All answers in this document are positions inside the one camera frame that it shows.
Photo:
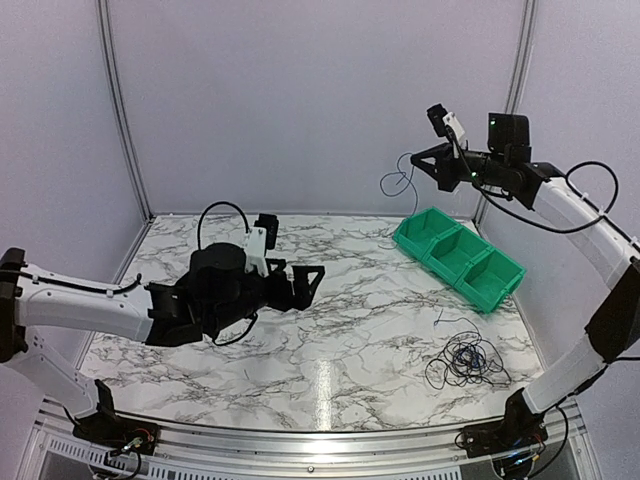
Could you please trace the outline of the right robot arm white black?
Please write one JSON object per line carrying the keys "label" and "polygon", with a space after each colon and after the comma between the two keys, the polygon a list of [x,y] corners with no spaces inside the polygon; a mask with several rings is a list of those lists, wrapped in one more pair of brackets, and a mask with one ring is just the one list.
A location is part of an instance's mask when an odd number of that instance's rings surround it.
{"label": "right robot arm white black", "polygon": [[463,145],[465,130],[457,116],[436,104],[426,116],[441,144],[411,156],[441,191],[468,182],[489,202],[515,199],[535,212],[539,229],[562,235],[584,255],[609,294],[592,315],[584,334],[540,377],[511,394],[501,419],[463,429],[468,457],[524,448],[544,438],[546,413],[589,389],[639,339],[639,243],[624,233],[554,165],[531,159],[529,121],[524,115],[491,113],[487,151]]}

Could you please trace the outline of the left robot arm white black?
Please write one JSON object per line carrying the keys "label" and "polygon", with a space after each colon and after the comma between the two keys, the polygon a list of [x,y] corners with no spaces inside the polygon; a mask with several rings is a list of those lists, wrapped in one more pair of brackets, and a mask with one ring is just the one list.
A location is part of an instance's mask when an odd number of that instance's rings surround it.
{"label": "left robot arm white black", "polygon": [[178,347],[240,320],[256,322],[264,307],[307,309],[325,275],[322,266],[288,267],[230,243],[195,250],[173,285],[135,280],[99,286],[66,280],[25,261],[21,249],[1,259],[1,363],[56,399],[76,437],[102,445],[137,441],[151,448],[158,427],[117,414],[109,387],[83,375],[39,332],[41,326],[97,331],[156,347]]}

